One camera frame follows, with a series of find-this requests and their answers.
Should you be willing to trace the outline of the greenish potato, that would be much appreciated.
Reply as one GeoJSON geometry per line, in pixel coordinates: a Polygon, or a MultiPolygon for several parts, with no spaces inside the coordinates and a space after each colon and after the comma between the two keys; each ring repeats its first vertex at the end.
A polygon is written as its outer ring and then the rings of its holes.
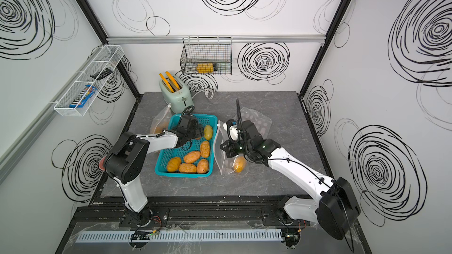
{"type": "Polygon", "coordinates": [[[211,125],[206,125],[204,127],[204,138],[209,141],[213,138],[213,127],[211,125]]]}

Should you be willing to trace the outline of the potato edge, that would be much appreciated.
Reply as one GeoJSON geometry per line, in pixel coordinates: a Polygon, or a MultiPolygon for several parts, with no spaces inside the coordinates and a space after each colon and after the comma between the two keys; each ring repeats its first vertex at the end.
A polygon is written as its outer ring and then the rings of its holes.
{"type": "Polygon", "coordinates": [[[208,158],[210,156],[211,147],[209,141],[203,141],[200,145],[200,154],[202,158],[208,158]]]}

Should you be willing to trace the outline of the clear zipper bag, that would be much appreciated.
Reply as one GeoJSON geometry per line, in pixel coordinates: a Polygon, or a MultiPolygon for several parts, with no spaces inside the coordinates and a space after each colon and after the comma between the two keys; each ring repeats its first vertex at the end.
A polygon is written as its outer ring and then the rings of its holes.
{"type": "Polygon", "coordinates": [[[169,103],[157,114],[156,117],[154,117],[149,131],[150,134],[159,134],[162,133],[163,130],[167,129],[172,115],[171,104],[169,103]]]}

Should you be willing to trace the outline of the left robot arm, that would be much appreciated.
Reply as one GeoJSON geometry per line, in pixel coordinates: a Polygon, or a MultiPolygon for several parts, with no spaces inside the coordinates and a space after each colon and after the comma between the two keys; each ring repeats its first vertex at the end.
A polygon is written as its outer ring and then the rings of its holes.
{"type": "Polygon", "coordinates": [[[119,185],[126,214],[135,224],[145,225],[152,217],[140,180],[147,155],[163,149],[182,147],[202,136],[202,126],[198,119],[193,114],[185,114],[181,115],[175,128],[169,131],[151,135],[123,133],[110,152],[100,160],[100,169],[119,185]]]}

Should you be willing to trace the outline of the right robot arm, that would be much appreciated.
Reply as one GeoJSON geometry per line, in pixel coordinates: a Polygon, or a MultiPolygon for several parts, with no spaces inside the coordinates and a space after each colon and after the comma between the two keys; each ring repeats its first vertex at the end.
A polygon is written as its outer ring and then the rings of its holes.
{"type": "Polygon", "coordinates": [[[292,196],[285,201],[283,209],[290,219],[317,223],[334,239],[345,238],[361,214],[346,179],[334,179],[315,171],[278,142],[263,138],[251,121],[230,119],[222,130],[227,139],[219,148],[226,157],[243,155],[247,161],[263,164],[286,176],[310,196],[309,199],[292,196]]]}

